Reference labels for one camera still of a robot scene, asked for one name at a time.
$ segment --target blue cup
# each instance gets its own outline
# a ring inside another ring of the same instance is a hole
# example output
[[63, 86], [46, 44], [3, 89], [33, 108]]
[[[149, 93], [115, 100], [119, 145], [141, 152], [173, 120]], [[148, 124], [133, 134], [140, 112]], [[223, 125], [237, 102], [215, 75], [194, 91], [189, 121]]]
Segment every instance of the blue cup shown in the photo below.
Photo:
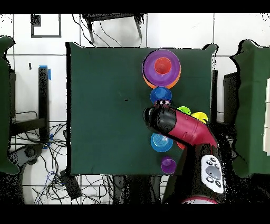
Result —
[[152, 134], [151, 146], [157, 152], [163, 153], [168, 151], [173, 145], [173, 140], [160, 134]]
[[150, 100], [154, 104], [157, 100], [171, 100], [172, 94], [169, 89], [163, 86], [158, 86], [151, 91]]

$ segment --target purple bowl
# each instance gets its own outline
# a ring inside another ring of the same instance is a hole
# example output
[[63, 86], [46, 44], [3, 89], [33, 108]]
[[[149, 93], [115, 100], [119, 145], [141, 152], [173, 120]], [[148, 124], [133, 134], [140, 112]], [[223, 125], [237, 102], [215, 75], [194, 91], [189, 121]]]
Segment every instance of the purple bowl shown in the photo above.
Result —
[[[159, 58], [168, 58], [171, 62], [171, 69], [167, 74], [161, 75], [155, 70], [155, 62]], [[174, 82], [180, 72], [178, 57], [169, 50], [155, 50], [149, 53], [143, 61], [142, 73], [144, 77], [155, 86], [167, 86]]]
[[173, 174], [176, 169], [176, 162], [172, 158], [166, 156], [162, 159], [161, 169], [165, 174]]

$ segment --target green cloth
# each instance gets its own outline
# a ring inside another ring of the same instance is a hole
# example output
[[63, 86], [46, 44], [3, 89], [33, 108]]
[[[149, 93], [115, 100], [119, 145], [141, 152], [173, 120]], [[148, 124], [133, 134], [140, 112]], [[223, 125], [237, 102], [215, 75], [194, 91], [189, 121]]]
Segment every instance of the green cloth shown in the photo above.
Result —
[[270, 156], [263, 152], [265, 97], [270, 78], [270, 48], [257, 47], [245, 40], [233, 56], [240, 70], [239, 109], [236, 116], [236, 151], [242, 156], [233, 162], [241, 177], [253, 173], [270, 174]]
[[[178, 162], [182, 150], [174, 142], [169, 151], [156, 152], [143, 121], [152, 89], [142, 77], [142, 63], [155, 49], [70, 47], [71, 173], [163, 175], [161, 159]], [[180, 80], [171, 88], [174, 104], [209, 117], [216, 46], [169, 50], [181, 63]]]
[[11, 163], [7, 157], [10, 148], [9, 123], [11, 113], [9, 65], [6, 60], [6, 51], [14, 45], [14, 41], [8, 36], [0, 37], [0, 172], [17, 174], [18, 167]]

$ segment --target power strip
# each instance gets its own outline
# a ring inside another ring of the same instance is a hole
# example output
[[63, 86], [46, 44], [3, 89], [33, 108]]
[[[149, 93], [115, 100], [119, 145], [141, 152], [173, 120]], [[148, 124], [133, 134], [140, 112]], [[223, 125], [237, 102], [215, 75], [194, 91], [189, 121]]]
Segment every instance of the power strip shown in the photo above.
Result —
[[82, 196], [82, 191], [78, 185], [77, 179], [75, 176], [67, 176], [65, 175], [65, 170], [62, 170], [60, 172], [60, 180], [63, 186], [66, 187], [66, 191], [68, 195], [70, 196], [71, 200], [79, 198]]

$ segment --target floor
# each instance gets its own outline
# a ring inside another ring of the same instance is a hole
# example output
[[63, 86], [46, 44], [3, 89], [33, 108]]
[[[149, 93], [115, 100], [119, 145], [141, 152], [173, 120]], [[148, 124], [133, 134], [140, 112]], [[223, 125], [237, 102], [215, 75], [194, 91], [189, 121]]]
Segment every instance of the floor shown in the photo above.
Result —
[[[73, 41], [81, 46], [91, 46], [86, 29], [85, 20], [80, 20], [79, 14], [61, 14], [61, 38], [31, 38], [30, 15], [0, 15], [0, 35], [14, 38], [15, 45], [7, 51], [7, 59], [17, 74], [16, 80], [16, 112], [38, 112], [37, 97], [37, 69], [47, 65], [51, 69], [49, 81], [50, 98], [50, 126], [51, 134], [56, 132], [60, 125], [64, 130], [66, 123], [66, 41]], [[34, 28], [34, 35], [58, 35], [58, 14], [41, 14], [42, 25]], [[203, 48], [206, 44], [215, 43], [219, 46], [216, 54], [215, 68], [218, 70], [218, 105], [217, 117], [223, 121], [223, 77], [235, 72], [236, 66], [229, 58], [235, 54], [241, 40], [252, 39], [261, 46], [270, 45], [270, 13], [268, 14], [146, 14], [141, 25], [142, 39], [139, 38], [133, 17], [94, 22], [95, 45], [119, 46], [109, 38], [105, 32], [117, 40], [122, 46], [136, 46], [141, 48]], [[34, 113], [17, 114], [16, 120], [35, 118]], [[11, 150], [14, 150], [27, 141], [12, 139]], [[62, 131], [55, 139], [65, 140]], [[61, 155], [57, 156], [59, 170], [66, 168], [66, 148], [58, 147]], [[26, 204], [37, 203], [37, 192], [42, 192], [48, 183], [48, 172], [52, 168], [52, 156], [48, 149], [43, 149], [42, 158], [33, 166], [28, 165], [23, 177], [23, 192]], [[164, 193], [167, 176], [162, 177], [161, 194]], [[78, 176], [78, 183], [84, 195], [104, 195], [106, 193], [102, 177], [99, 175]], [[59, 190], [59, 196], [67, 195], [66, 191]], [[60, 203], [59, 200], [46, 200], [44, 203]], [[78, 200], [63, 199], [62, 203], [89, 204], [94, 200], [83, 196]], [[101, 203], [109, 203], [109, 195], [101, 198]]]

